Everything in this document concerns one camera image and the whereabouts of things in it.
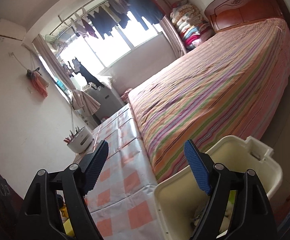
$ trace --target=pen holder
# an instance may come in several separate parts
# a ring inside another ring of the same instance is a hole
[[[85,126],[75,134],[67,146],[75,153],[84,152],[93,141],[92,132]]]

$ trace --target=air conditioner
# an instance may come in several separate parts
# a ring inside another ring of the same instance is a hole
[[[0,42],[21,45],[25,35],[23,26],[0,18]]]

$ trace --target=curtain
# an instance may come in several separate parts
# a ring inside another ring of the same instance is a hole
[[[174,26],[170,22],[170,20],[165,15],[163,19],[159,22],[160,26],[163,29],[163,33],[170,43],[176,58],[180,58],[187,53],[187,50],[181,40],[180,36],[176,32]]]
[[[75,110],[83,109],[88,115],[94,114],[100,108],[100,103],[87,93],[75,88],[68,74],[40,34],[33,40],[33,44],[55,76],[72,92],[73,108]]]

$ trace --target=white basket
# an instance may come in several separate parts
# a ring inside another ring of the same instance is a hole
[[[273,149],[249,136],[245,141],[226,136],[207,152],[215,163],[223,163],[229,170],[256,171],[270,199],[282,182],[282,169],[271,156]],[[166,240],[188,240],[193,233],[190,226],[197,207],[205,206],[207,195],[200,190],[189,166],[160,183],[155,191],[158,221]]]

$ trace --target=stacked blanket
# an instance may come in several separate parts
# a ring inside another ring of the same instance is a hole
[[[172,7],[171,22],[188,50],[195,49],[215,34],[199,9],[188,0],[176,2]]]

